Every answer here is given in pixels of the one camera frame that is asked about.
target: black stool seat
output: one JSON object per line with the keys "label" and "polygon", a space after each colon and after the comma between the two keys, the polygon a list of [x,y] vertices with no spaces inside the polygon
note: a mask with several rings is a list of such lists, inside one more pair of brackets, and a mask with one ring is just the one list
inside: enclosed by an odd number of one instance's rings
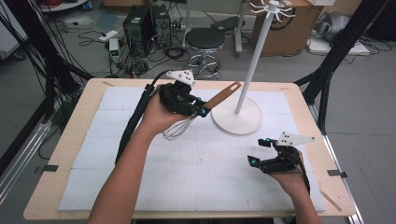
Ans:
{"label": "black stool seat", "polygon": [[197,49],[217,49],[225,42],[224,34],[213,28],[196,28],[190,30],[185,41],[188,45]]}

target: white coat stand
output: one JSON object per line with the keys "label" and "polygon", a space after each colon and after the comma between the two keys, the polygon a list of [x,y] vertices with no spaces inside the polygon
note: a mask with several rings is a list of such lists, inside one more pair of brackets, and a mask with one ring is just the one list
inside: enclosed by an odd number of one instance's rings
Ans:
{"label": "white coat stand", "polygon": [[276,16],[276,19],[280,22],[281,20],[278,16],[279,13],[286,17],[293,17],[293,15],[291,16],[284,13],[285,11],[290,11],[291,8],[281,9],[283,6],[280,5],[278,1],[269,1],[269,4],[265,5],[262,0],[262,6],[255,6],[252,3],[250,4],[255,8],[261,8],[257,11],[252,10],[252,12],[261,13],[265,11],[267,16],[262,24],[262,30],[253,53],[250,67],[247,71],[244,87],[239,96],[239,100],[237,97],[231,96],[223,103],[212,109],[212,118],[216,124],[222,130],[234,134],[254,133],[262,126],[262,110],[253,100],[246,97],[248,87],[251,79],[253,78],[257,62],[260,59],[262,47],[264,46],[265,39],[268,36],[274,16]]}

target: gray floor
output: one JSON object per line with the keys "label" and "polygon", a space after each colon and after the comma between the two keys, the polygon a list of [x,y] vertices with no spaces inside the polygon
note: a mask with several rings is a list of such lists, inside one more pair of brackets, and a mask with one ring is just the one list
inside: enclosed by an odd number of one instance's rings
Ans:
{"label": "gray floor", "polygon": [[[85,13],[98,20],[102,12]],[[94,72],[105,69],[108,56],[103,45],[93,43],[80,47],[79,33],[64,34],[67,48],[86,70]],[[387,48],[384,44],[375,44],[381,49]],[[245,47],[245,52],[238,59],[233,56],[232,49],[233,41],[228,37],[224,50],[217,53],[222,62],[220,79],[243,81],[253,49],[251,46]],[[350,56],[346,58],[350,61],[353,59]],[[315,71],[323,59],[306,50],[294,57],[260,58],[253,80],[293,82]],[[327,132],[335,154],[348,174],[347,183],[365,223],[393,223],[396,220],[396,177],[392,172],[396,166],[393,144],[396,104],[392,100],[396,95],[395,59],[396,49],[358,57],[352,64],[343,62],[332,79]],[[183,63],[169,62],[158,66],[156,71],[181,69],[182,66]],[[151,72],[143,78],[153,76]],[[0,155],[6,151],[42,99],[42,90],[28,60],[11,58],[0,62]],[[57,132],[43,146],[42,153],[45,156],[50,155],[59,136]],[[46,162],[37,155],[33,157],[0,205],[0,223],[47,223],[27,221],[22,216],[40,178],[36,168]],[[322,220],[324,223],[347,223],[345,218],[340,217]]]}

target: white pole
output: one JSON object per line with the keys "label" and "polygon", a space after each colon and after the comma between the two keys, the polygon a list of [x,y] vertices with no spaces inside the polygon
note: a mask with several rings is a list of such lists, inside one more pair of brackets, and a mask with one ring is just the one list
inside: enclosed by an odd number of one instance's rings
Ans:
{"label": "white pole", "polygon": [[272,12],[273,10],[271,10],[271,7],[275,6],[272,6],[271,4],[269,5],[270,11],[267,11],[268,14],[264,20],[264,23],[262,24],[262,30],[260,31],[259,40],[257,41],[256,49],[254,50],[253,58],[251,59],[250,67],[247,71],[247,78],[241,91],[241,96],[239,97],[238,105],[235,109],[235,114],[239,114],[239,112],[241,112],[242,104],[244,103],[245,97],[248,92],[248,86],[250,85],[251,79],[253,78],[254,70],[256,69],[257,62],[259,61],[260,55],[262,53],[262,47],[264,46],[265,39],[268,36],[268,32],[270,30],[271,23],[275,15],[275,13]]}

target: wooden table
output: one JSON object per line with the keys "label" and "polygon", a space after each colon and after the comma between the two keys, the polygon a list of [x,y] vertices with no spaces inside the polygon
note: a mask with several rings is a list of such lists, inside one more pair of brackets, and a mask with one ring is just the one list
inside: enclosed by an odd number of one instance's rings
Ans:
{"label": "wooden table", "polygon": [[[158,84],[167,82],[169,80],[159,80]],[[148,83],[151,83],[151,80],[108,78],[96,78],[88,82],[49,160],[49,165],[57,165],[59,168],[56,172],[44,172],[41,176],[35,192],[23,213],[26,219],[88,218],[89,211],[58,211],[58,205],[63,197],[74,159],[81,148],[92,118],[102,101],[107,87],[144,87]],[[223,89],[231,83],[229,81],[196,81],[194,88],[203,90]],[[328,170],[336,170],[336,166],[298,86],[292,83],[252,82],[249,90],[283,92],[289,103],[299,134],[315,136],[317,139],[313,143],[306,144],[304,148],[308,154],[327,207],[327,210],[319,215],[324,217],[353,216],[356,213],[355,206],[341,177],[329,176],[327,173]],[[278,212],[135,212],[134,218],[285,217],[289,215]]]}

